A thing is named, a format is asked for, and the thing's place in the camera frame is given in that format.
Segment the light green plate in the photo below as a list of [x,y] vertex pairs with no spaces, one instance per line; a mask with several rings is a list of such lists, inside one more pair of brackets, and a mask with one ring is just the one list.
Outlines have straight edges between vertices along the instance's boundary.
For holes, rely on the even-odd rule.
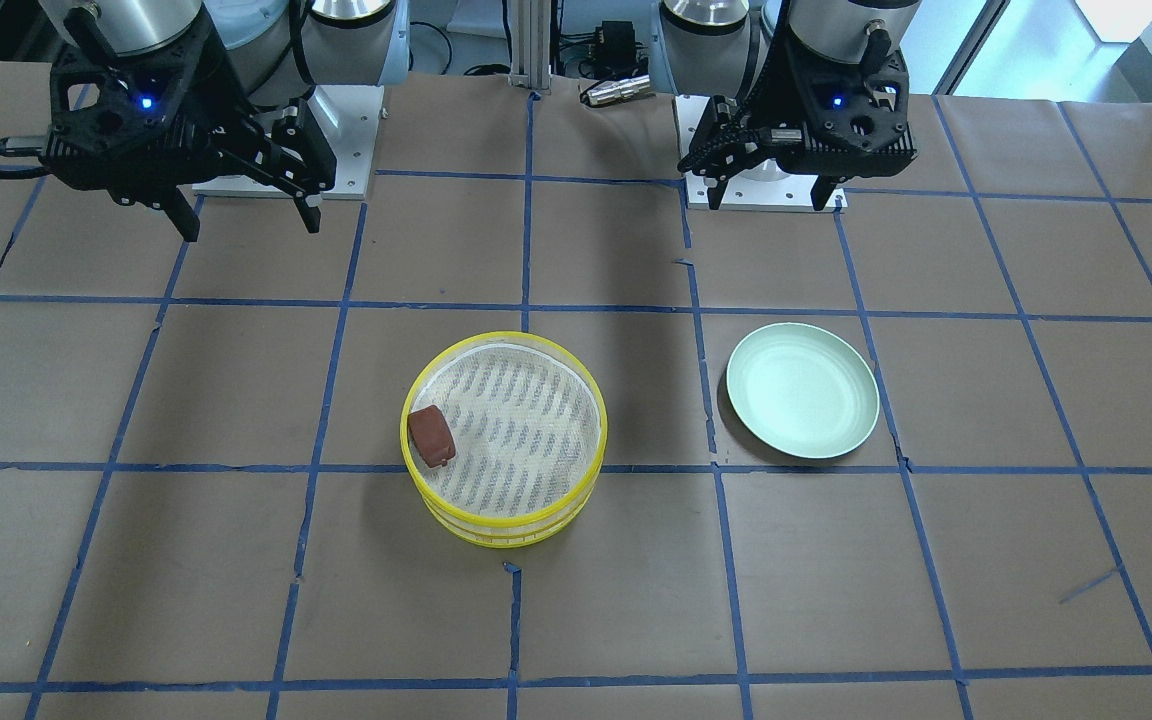
[[727,361],[727,393],[750,432],[799,457],[855,450],[878,423],[878,382],[842,338],[780,323],[745,336]]

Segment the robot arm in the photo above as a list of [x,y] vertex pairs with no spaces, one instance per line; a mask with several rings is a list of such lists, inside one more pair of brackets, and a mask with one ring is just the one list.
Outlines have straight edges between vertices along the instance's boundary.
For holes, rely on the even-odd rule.
[[[0,170],[0,179],[54,174],[76,190],[108,191],[119,205],[165,211],[194,241],[198,219],[180,184],[248,176],[291,196],[306,230],[319,229],[317,200],[335,183],[338,159],[308,104],[314,85],[301,31],[311,13],[314,31],[328,38],[392,24],[392,0],[291,0],[282,25],[291,32],[285,43],[291,53],[273,68],[294,70],[270,83],[289,100],[264,108],[248,100],[204,0],[40,1],[67,41],[51,68],[51,124],[45,136],[3,138],[0,156],[32,156],[41,167]],[[388,41],[388,29],[384,37]],[[387,58],[384,47],[379,53]],[[379,67],[357,63],[357,53],[344,63]],[[270,59],[249,65],[270,67]],[[323,67],[324,74],[342,78],[339,67]],[[78,88],[90,88],[94,99],[77,106]]]
[[818,176],[817,210],[850,177],[895,176],[918,154],[897,50],[918,5],[783,0],[758,77],[735,97],[710,97],[679,170],[707,180],[711,209],[732,176],[768,159]]

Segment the yellow basket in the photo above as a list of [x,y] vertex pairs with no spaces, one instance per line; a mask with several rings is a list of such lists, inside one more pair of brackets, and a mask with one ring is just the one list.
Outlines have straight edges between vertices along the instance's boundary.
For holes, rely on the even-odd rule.
[[[439,406],[457,455],[426,468],[407,415]],[[397,441],[434,518],[484,547],[543,541],[594,492],[607,447],[607,406],[593,376],[558,343],[493,332],[448,347],[412,382]]]

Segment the white mounting plate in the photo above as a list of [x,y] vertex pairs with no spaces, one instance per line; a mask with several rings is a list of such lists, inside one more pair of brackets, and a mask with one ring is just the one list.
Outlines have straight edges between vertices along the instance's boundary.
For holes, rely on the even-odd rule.
[[[338,156],[338,182],[325,200],[365,200],[376,151],[376,131],[384,112],[385,88],[320,85],[311,109]],[[214,179],[194,185],[198,195],[215,197],[287,197],[268,184],[244,176]]]
[[[696,122],[705,111],[708,98],[703,94],[681,94],[673,99],[673,119],[679,124],[679,156],[687,154],[691,145],[691,136],[696,134]],[[723,195],[722,210],[764,210],[776,213],[814,213],[812,209],[812,185],[816,176],[786,176],[764,181],[755,179],[753,170],[745,170],[727,181],[727,194]],[[691,210],[708,210],[704,179],[687,173],[687,207]],[[839,188],[833,191],[835,202],[826,210],[832,213],[838,203],[847,206],[847,192]]]

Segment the basket rim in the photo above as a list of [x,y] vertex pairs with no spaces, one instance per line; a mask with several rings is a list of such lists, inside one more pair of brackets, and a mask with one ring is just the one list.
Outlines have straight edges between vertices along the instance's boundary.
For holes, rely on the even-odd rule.
[[[452,502],[445,501],[442,497],[439,497],[434,492],[434,488],[429,486],[425,480],[424,475],[420,473],[420,469],[416,465],[416,460],[412,457],[411,444],[407,441],[407,416],[411,414],[412,401],[416,400],[417,391],[420,391],[420,386],[424,386],[426,379],[429,379],[430,373],[434,372],[435,367],[439,367],[447,361],[450,356],[456,355],[461,350],[465,350],[467,347],[471,344],[477,344],[485,341],[493,340],[525,340],[528,342],[540,343],[540,346],[547,348],[547,350],[553,351],[560,359],[567,361],[570,364],[570,369],[575,370],[576,374],[579,376],[582,381],[588,382],[588,386],[594,395],[594,403],[598,406],[598,447],[594,448],[594,458],[590,462],[589,469],[585,470],[584,477],[579,479],[556,501],[541,507],[540,510],[530,511],[526,515],[516,515],[511,518],[492,518],[492,516],[477,515],[475,511],[467,511],[460,509],[460,507],[452,505]],[[547,338],[540,338],[538,334],[524,333],[517,331],[493,331],[476,334],[476,336],[465,338],[457,342],[456,344],[448,347],[447,350],[439,353],[433,359],[425,365],[425,369],[416,376],[415,381],[412,381],[411,389],[407,392],[407,399],[403,401],[402,414],[399,416],[397,420],[397,446],[402,448],[403,452],[403,464],[407,464],[407,473],[411,475],[412,480],[416,483],[416,488],[419,490],[420,495],[425,497],[426,500],[433,502],[434,506],[439,507],[439,510],[447,511],[453,518],[462,520],[465,523],[472,523],[476,525],[483,525],[485,528],[517,528],[520,525],[526,525],[531,523],[538,523],[540,520],[546,520],[550,516],[561,511],[563,507],[579,497],[581,492],[593,484],[594,479],[598,478],[598,473],[602,470],[602,454],[607,450],[607,406],[602,402],[602,392],[598,387],[598,382],[594,381],[594,376],[590,374],[589,369],[585,367],[584,363],[576,359],[575,355],[567,351],[558,342],[548,340]]]

